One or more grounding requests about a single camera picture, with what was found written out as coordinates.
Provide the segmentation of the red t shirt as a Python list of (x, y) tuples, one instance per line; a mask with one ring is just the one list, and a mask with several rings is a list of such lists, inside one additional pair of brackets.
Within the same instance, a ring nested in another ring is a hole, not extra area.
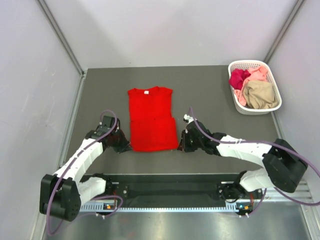
[(178, 147), (172, 116), (173, 90), (163, 86), (132, 88), (128, 92), (130, 142), (136, 152), (158, 152)]

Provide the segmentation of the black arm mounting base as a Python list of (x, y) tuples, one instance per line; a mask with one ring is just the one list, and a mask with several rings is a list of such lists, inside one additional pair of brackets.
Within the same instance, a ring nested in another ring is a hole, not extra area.
[(234, 200), (259, 200), (263, 193), (248, 193), (234, 186), (238, 174), (108, 174), (107, 194), (123, 198), (122, 208), (224, 207)]

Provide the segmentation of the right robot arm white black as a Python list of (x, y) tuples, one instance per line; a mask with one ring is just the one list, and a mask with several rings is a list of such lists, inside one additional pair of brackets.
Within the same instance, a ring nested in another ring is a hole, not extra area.
[(278, 188), (294, 193), (302, 180), (308, 164), (295, 155), (295, 150), (283, 139), (274, 143), (250, 142), (220, 132), (211, 133), (200, 121), (189, 115), (181, 132), (178, 150), (189, 153), (198, 149), (206, 154), (235, 158), (260, 166), (260, 169), (239, 173), (233, 184), (233, 192), (245, 198), (262, 188)]

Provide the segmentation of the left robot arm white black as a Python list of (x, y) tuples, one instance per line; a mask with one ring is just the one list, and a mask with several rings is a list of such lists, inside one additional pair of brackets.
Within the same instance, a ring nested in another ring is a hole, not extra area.
[(96, 129), (89, 131), (79, 148), (54, 174), (46, 174), (40, 183), (39, 211), (72, 222), (80, 209), (96, 197), (109, 198), (115, 191), (110, 177), (95, 173), (83, 176), (93, 162), (108, 148), (116, 153), (131, 151), (131, 144), (114, 116), (103, 116)]

